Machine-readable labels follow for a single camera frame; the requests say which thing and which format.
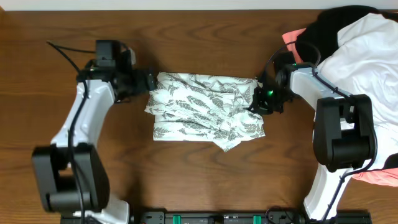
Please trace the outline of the white fern print cloth bag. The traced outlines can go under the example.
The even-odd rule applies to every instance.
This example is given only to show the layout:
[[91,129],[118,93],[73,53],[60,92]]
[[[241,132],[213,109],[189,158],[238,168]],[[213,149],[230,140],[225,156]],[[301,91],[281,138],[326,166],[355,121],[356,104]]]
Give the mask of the white fern print cloth bag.
[[228,151],[265,135],[249,110],[259,83],[250,78],[161,72],[145,108],[156,141],[206,141]]

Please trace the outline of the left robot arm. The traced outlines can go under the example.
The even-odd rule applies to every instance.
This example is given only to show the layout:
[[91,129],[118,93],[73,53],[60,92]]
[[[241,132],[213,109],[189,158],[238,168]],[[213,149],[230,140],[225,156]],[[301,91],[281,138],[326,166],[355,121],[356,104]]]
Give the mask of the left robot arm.
[[151,69],[90,67],[76,76],[76,98],[48,146],[37,146],[32,163],[40,201],[61,223],[129,223],[129,204],[111,195],[96,150],[109,109],[155,89]]

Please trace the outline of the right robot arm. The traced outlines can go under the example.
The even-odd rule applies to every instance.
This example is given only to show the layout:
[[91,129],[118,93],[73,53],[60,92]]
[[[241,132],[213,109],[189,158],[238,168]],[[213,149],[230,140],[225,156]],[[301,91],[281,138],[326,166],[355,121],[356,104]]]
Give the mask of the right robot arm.
[[283,113],[284,103],[295,96],[315,110],[313,151],[317,174],[304,206],[309,220],[331,223],[336,206],[352,175],[369,171],[377,156],[371,99],[352,95],[323,77],[312,63],[297,63],[292,52],[275,53],[271,59],[275,78],[263,72],[261,87],[254,90],[249,111]]

